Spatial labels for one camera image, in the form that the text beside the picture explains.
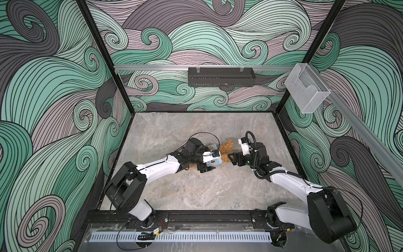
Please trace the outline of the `light blue bear hoodie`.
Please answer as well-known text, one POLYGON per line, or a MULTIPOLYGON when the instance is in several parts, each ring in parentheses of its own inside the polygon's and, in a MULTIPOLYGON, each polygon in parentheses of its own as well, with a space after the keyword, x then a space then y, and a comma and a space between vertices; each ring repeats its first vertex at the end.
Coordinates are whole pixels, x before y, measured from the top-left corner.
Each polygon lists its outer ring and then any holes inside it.
MULTIPOLYGON (((208 146, 209 149, 218 150, 216 144, 211 144, 208 146)), ((213 159, 207 162, 208 167, 217 167, 222 164, 222 158, 220 152, 217 152, 211 156, 213 159)))

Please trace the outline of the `brown teddy bear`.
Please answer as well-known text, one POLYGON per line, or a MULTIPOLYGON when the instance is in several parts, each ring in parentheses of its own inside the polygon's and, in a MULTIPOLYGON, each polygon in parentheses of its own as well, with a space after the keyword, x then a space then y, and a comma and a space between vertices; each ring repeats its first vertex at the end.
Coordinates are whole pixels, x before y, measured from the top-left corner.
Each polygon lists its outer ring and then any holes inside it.
POLYGON ((218 148, 218 150, 211 149, 211 152, 209 154, 215 154, 217 152, 220 152, 221 158, 224 159, 228 157, 228 154, 231 152, 234 146, 235 146, 234 140, 227 139, 226 142, 218 148))

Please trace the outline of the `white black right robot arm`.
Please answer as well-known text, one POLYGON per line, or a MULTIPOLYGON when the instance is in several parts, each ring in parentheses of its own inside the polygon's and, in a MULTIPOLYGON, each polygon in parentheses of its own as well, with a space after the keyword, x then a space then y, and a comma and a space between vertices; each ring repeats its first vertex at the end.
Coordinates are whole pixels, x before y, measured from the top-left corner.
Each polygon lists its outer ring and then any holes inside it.
POLYGON ((301 226, 327 244, 357 230, 359 225, 339 189, 309 182, 271 161, 266 147, 260 142, 242 143, 241 149, 241 152, 228 155, 233 165, 250 167, 258 179, 283 187, 305 204, 304 207, 293 207, 279 202, 269 206, 266 213, 269 226, 283 230, 287 224, 301 226))

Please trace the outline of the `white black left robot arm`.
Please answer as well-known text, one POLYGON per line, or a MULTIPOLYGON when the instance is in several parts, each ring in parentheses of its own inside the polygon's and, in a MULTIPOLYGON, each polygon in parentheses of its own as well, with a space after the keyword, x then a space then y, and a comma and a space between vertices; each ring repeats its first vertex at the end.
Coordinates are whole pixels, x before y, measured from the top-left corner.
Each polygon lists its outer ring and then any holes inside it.
POLYGON ((220 158, 219 150, 212 150, 197 138, 190 138, 183 147, 163 159, 138 165, 126 162, 106 185, 104 193, 117 212, 128 213, 144 223, 153 222, 154 208, 141 199, 147 184, 191 165, 196 165, 201 173, 211 171, 215 167, 209 163, 220 158))

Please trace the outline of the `black perforated wall tray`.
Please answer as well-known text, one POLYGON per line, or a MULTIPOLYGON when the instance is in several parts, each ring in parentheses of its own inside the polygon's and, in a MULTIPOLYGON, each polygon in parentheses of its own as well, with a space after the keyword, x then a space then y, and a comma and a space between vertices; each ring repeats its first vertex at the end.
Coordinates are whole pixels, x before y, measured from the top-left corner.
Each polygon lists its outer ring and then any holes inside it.
POLYGON ((188 69, 188 84, 191 87, 252 87, 256 75, 252 68, 240 71, 236 68, 188 69))

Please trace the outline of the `clear plastic wall holder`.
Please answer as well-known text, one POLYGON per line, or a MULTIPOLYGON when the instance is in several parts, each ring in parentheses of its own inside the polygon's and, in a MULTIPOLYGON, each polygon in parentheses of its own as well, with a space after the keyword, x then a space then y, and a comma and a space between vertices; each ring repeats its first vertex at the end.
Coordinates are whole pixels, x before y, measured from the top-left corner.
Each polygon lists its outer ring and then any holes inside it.
POLYGON ((296 64, 285 86, 303 114, 314 113, 331 93, 319 71, 308 63, 296 64))

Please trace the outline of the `aluminium back wall rail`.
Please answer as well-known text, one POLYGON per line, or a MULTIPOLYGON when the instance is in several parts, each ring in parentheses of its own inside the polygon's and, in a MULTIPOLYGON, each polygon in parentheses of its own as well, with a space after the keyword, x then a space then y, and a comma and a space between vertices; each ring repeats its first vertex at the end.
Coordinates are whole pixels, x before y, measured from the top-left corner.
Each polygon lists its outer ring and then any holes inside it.
POLYGON ((291 71, 294 65, 278 66, 278 65, 114 65, 115 71, 187 71, 189 68, 196 68, 200 71, 202 68, 236 68, 243 71, 245 68, 252 68, 256 71, 291 71))

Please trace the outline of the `aluminium wall rail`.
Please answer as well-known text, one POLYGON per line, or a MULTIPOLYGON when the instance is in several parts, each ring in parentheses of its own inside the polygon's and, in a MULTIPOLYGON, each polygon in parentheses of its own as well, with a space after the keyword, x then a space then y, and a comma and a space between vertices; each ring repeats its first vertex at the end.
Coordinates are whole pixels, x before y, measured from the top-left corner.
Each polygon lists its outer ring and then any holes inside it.
POLYGON ((336 71, 319 72, 314 66, 311 69, 314 72, 315 83, 330 93, 327 97, 328 100, 339 109, 359 138, 369 147, 376 160, 402 186, 403 157, 395 155, 389 146, 366 124, 366 120, 375 115, 375 109, 370 110, 365 104, 374 99, 368 94, 361 96, 348 79, 336 71))
POLYGON ((294 65, 278 66, 278 65, 114 65, 115 71, 187 71, 189 68, 196 68, 200 71, 202 68, 236 68, 243 71, 245 68, 252 68, 256 71, 291 71, 294 65))

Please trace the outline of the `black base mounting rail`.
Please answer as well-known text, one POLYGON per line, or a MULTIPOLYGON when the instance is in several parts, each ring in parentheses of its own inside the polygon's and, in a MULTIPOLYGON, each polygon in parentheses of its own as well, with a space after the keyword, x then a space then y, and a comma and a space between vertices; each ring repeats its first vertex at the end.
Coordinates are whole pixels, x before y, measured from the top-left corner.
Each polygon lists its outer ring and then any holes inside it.
POLYGON ((301 210, 292 210, 289 216, 275 217, 269 210, 157 210, 151 220, 140 221, 136 217, 123 212, 89 211, 85 224, 115 225, 129 224, 130 228, 146 229, 148 227, 173 228, 190 224, 244 224, 264 230, 285 229, 296 225, 310 228, 307 213, 301 210))

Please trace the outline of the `aluminium right wall rail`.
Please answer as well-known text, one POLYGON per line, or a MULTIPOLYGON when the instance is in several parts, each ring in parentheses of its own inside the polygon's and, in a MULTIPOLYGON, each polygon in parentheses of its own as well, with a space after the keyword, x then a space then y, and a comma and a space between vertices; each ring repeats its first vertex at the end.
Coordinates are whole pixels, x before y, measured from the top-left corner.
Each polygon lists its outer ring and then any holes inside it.
POLYGON ((375 109, 370 110, 365 104, 374 99, 368 94, 361 96, 348 79, 336 71, 319 72, 314 66, 311 69, 314 72, 315 83, 330 93, 327 97, 328 100, 339 109, 359 138, 369 147, 376 160, 402 186, 403 157, 395 155, 389 146, 366 124, 366 120, 375 115, 375 109))

